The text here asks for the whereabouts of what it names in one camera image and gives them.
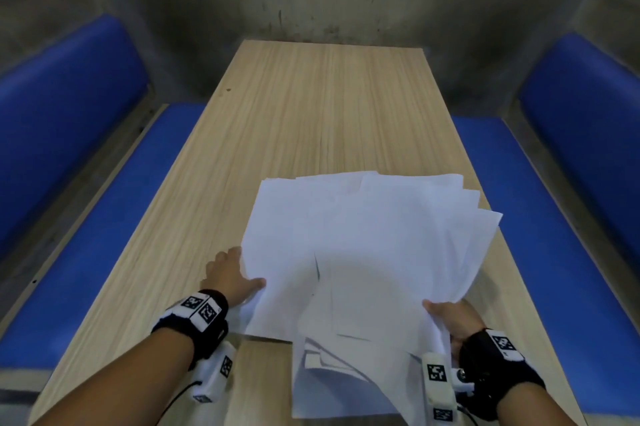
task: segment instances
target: black cable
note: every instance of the black cable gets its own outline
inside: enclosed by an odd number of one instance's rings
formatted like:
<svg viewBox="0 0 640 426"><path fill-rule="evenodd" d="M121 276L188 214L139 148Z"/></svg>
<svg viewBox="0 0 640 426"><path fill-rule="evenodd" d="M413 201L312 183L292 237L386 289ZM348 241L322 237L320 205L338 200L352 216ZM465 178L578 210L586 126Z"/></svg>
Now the black cable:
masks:
<svg viewBox="0 0 640 426"><path fill-rule="evenodd" d="M176 394L176 396L171 399L171 402L169 403L169 406L164 408L164 411L162 412L162 414L160 414L160 417L158 418L158 422L156 422L156 426L158 426L158 424L160 424L160 420L162 419L162 417L166 414L166 412L169 410L169 408L171 406L173 406L173 403L176 402L180 396L182 394L184 394L185 392L187 392L189 389L191 389L194 386L201 386L202 385L202 381L195 381L190 383L187 387L185 387L183 390L181 390L180 392L178 392L178 394Z"/></svg>
<svg viewBox="0 0 640 426"><path fill-rule="evenodd" d="M475 426L478 426L478 423L476 422L476 419L471 415L471 413L469 413L469 410L465 407L465 406L461 406L460 404L458 405L458 410L462 413L462 414L466 414L469 419L471 420L471 422L473 422L473 424L475 424Z"/></svg>

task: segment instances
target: blue seat cushion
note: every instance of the blue seat cushion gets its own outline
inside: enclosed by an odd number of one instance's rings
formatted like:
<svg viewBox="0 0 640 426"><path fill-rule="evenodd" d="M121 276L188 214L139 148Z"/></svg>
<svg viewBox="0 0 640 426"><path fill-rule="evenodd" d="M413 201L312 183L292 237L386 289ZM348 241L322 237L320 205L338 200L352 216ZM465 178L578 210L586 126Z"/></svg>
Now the blue seat cushion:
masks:
<svg viewBox="0 0 640 426"><path fill-rule="evenodd" d="M504 123L454 118L583 413L640 416L640 336Z"/></svg>
<svg viewBox="0 0 640 426"><path fill-rule="evenodd" d="M640 78L573 33L538 64L520 100L640 276Z"/></svg>
<svg viewBox="0 0 640 426"><path fill-rule="evenodd" d="M169 106L149 129L0 340L0 368L53 369L204 110Z"/></svg>
<svg viewBox="0 0 640 426"><path fill-rule="evenodd" d="M129 36L108 15L0 79L0 256L147 83Z"/></svg>

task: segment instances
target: table top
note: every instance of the table top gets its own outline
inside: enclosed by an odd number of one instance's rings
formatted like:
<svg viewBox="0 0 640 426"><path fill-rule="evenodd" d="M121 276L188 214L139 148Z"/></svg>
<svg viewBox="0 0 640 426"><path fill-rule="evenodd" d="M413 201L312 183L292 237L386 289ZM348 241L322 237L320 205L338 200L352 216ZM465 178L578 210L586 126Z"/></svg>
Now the table top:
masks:
<svg viewBox="0 0 640 426"><path fill-rule="evenodd" d="M420 49L244 41L31 414L148 333L159 313L196 290L204 263L240 244L260 181L341 171L461 173L480 189ZM486 199L482 206L488 208ZM500 232L468 295L505 330L579 425L573 397ZM228 426L291 419L291 345L244 341ZM176 404L163 424L199 406ZM349 424L402 424L398 416Z"/></svg>

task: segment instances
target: black wrist strap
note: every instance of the black wrist strap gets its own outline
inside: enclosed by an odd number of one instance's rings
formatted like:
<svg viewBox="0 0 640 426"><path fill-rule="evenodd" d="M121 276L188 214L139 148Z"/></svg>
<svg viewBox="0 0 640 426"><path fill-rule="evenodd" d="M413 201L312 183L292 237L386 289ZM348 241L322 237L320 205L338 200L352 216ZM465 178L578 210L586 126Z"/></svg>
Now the black wrist strap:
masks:
<svg viewBox="0 0 640 426"><path fill-rule="evenodd" d="M545 387L506 335L494 330L483 330L465 340L460 349L460 368L475 388L473 396L461 395L458 400L485 421L497 419L498 403L517 384L531 382Z"/></svg>
<svg viewBox="0 0 640 426"><path fill-rule="evenodd" d="M151 333L169 328L193 341L193 359L189 370L201 359L208 359L228 333L228 303L214 290L201 290L167 309Z"/></svg>

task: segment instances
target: blue seat backrest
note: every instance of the blue seat backrest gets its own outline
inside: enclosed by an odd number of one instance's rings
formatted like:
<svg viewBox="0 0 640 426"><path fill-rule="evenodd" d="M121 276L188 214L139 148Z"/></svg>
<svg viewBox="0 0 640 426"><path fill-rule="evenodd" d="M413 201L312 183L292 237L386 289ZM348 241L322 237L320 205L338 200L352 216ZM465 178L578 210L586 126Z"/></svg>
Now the blue seat backrest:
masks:
<svg viewBox="0 0 640 426"><path fill-rule="evenodd" d="M108 15L0 78L0 256L147 84Z"/></svg>
<svg viewBox="0 0 640 426"><path fill-rule="evenodd" d="M572 33L534 69L520 100L640 274L640 79Z"/></svg>

